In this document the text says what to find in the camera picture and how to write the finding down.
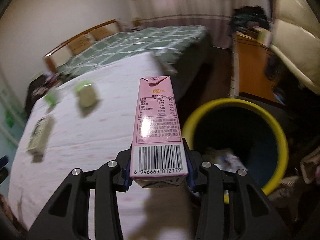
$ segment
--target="floor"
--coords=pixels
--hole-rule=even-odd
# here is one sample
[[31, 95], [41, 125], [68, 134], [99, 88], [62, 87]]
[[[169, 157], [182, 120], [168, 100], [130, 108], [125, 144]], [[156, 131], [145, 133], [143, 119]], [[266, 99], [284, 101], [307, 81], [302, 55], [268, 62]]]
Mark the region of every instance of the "floor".
[[181, 128], [188, 116], [199, 106], [228, 97], [231, 82], [231, 53], [212, 47], [211, 64], [203, 64], [186, 94], [177, 103]]

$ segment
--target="metal screw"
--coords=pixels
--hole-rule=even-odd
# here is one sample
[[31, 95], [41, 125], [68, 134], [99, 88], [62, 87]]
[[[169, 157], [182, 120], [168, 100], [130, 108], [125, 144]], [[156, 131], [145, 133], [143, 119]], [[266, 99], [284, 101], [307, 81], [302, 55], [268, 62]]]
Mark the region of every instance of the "metal screw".
[[80, 173], [81, 173], [81, 170], [78, 169], [78, 168], [72, 170], [72, 175], [75, 175], [75, 176], [76, 176], [76, 175], [79, 175]]
[[243, 169], [239, 169], [238, 174], [239, 174], [240, 176], [245, 176], [245, 175], [247, 175], [247, 171], [246, 171], [246, 170], [243, 170]]
[[203, 163], [201, 163], [201, 165], [204, 168], [210, 168], [211, 167], [211, 163], [209, 163], [209, 162], [203, 162]]
[[110, 168], [116, 167], [117, 165], [118, 165], [118, 163], [117, 163], [116, 161], [109, 161], [109, 162], [108, 162], [108, 166], [109, 166]]

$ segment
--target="pink milk carton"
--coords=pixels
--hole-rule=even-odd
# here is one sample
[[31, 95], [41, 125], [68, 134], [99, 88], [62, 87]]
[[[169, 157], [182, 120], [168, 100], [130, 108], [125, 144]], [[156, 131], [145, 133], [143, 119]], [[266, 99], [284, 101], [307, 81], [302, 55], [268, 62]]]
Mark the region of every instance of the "pink milk carton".
[[179, 186], [188, 175], [169, 76], [140, 79], [130, 177], [141, 187]]

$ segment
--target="green bedding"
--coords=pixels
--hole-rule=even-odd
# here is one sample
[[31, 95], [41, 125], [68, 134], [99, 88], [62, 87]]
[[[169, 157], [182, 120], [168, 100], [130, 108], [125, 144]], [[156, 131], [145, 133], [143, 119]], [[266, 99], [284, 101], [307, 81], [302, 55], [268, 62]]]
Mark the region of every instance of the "green bedding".
[[147, 51], [153, 52], [160, 62], [174, 65], [188, 47], [200, 42], [207, 33], [204, 26], [149, 27], [131, 33], [116, 33], [95, 42], [56, 69], [59, 73], [75, 77]]

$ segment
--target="white wall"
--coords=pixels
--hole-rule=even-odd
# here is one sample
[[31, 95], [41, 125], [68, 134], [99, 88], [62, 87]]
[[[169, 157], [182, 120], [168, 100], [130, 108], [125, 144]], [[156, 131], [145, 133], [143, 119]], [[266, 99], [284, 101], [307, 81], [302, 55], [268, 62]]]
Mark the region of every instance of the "white wall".
[[120, 17], [130, 20], [127, 0], [13, 0], [0, 20], [0, 64], [22, 105], [34, 75], [47, 71], [42, 56], [76, 34]]

